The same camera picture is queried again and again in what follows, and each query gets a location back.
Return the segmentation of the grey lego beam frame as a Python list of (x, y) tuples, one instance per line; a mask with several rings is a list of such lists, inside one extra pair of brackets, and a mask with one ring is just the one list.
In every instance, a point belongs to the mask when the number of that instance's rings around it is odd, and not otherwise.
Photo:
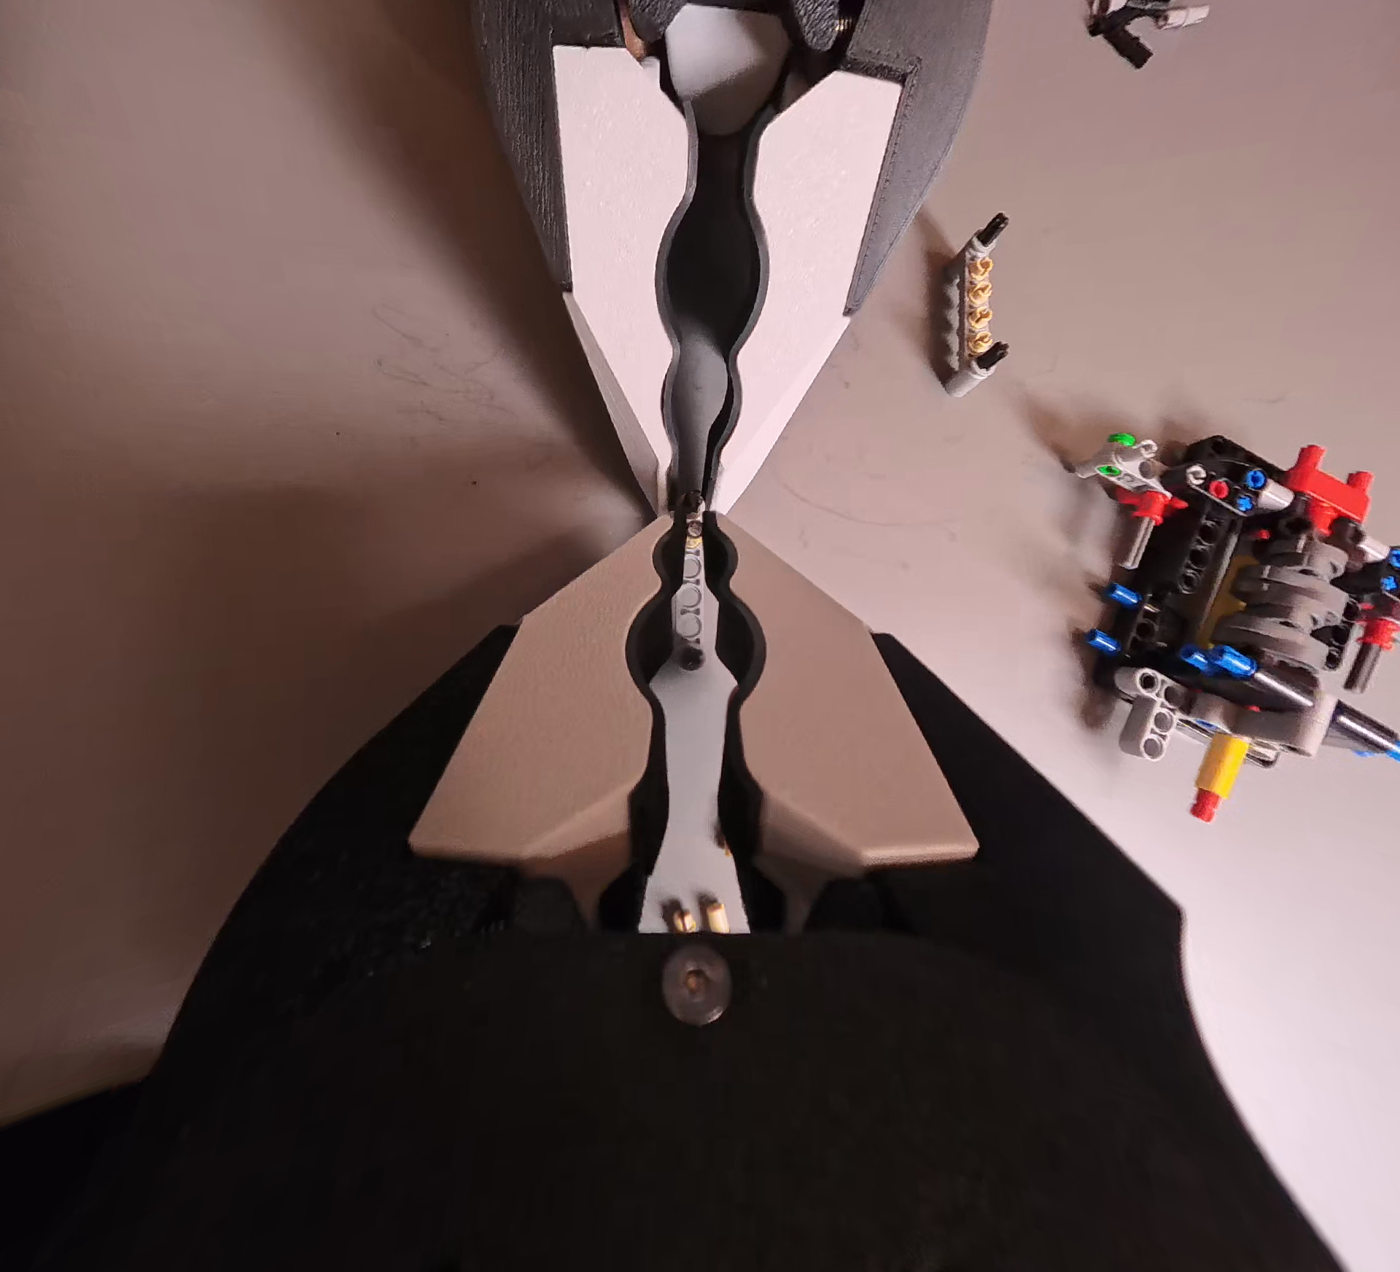
[(677, 509), (681, 531), (680, 575), (671, 600), (671, 617), (672, 661), (686, 673), (703, 668), (715, 639), (716, 610), (707, 582), (705, 513), (706, 504), (697, 491), (681, 497)]
[(951, 367), (944, 390), (952, 399), (961, 399), (985, 383), (1008, 355), (1008, 343), (990, 331), (993, 251), (1007, 223), (1005, 213), (993, 214), (968, 236), (945, 270)]

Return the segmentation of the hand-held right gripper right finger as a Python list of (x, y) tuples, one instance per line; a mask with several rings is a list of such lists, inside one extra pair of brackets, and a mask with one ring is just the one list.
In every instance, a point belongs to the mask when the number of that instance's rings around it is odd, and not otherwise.
[(725, 707), (719, 827), (751, 928), (831, 884), (979, 843), (866, 625), (724, 515), (703, 519)]

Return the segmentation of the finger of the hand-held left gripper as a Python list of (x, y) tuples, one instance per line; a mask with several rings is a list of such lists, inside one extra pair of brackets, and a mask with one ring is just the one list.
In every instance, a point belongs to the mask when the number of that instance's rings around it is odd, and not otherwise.
[(737, 405), (709, 506), (729, 512), (848, 326), (857, 265), (901, 87), (834, 72), (760, 132), (751, 201), (760, 304), (737, 345)]
[(674, 443), (664, 390), (674, 339), (661, 251), (690, 197), (690, 129), (659, 69), (622, 47), (555, 46), (568, 286), (564, 304), (608, 418), (652, 510), (668, 507)]

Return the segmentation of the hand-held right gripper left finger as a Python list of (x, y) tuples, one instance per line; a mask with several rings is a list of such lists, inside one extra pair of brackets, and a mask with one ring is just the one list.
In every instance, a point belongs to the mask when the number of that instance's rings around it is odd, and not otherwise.
[(646, 616), (668, 605), (684, 515), (662, 515), (526, 613), (408, 834), (413, 855), (568, 887), (583, 918), (634, 860), (655, 711)]

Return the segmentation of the pile of tan lego pins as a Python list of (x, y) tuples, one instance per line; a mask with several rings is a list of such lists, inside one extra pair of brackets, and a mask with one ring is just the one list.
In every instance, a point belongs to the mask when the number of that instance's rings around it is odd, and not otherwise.
[(731, 853), (716, 830), (680, 843), (672, 859), (671, 882), (664, 890), (661, 916), (674, 934), (731, 931), (731, 897), (737, 877)]

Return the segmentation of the lego car chassis assembly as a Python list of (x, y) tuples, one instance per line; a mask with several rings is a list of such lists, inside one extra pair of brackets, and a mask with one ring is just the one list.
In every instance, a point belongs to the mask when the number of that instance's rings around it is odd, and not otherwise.
[(1093, 682), (1125, 707), (1124, 755), (1199, 740), (1194, 819), (1215, 819), (1247, 765), (1397, 761), (1397, 729), (1355, 704), (1397, 652), (1397, 545), (1369, 528), (1370, 472), (1331, 474), (1314, 443), (1278, 463), (1224, 435), (1125, 431), (1067, 469), (1128, 534), (1083, 636)]

